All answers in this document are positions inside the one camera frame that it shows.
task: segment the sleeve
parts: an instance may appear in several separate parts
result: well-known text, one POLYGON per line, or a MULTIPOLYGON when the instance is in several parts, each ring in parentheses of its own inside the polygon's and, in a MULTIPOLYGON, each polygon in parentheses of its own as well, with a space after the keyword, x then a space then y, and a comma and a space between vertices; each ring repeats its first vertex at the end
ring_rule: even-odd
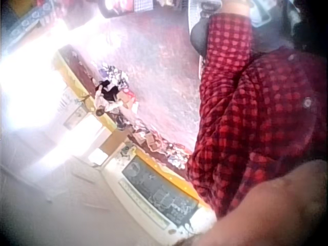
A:
POLYGON ((106 107, 106 111, 109 112, 109 111, 112 111, 113 109, 116 109, 118 108, 119 106, 122 106, 123 105, 123 102, 122 101, 118 101, 118 102, 112 102, 109 104, 108 107, 106 107))
POLYGON ((213 172, 220 160, 218 129, 240 74, 250 61, 251 36, 249 18, 226 13, 211 16, 206 65, 199 88, 199 132, 187 163, 187 178, 211 206, 213 172))

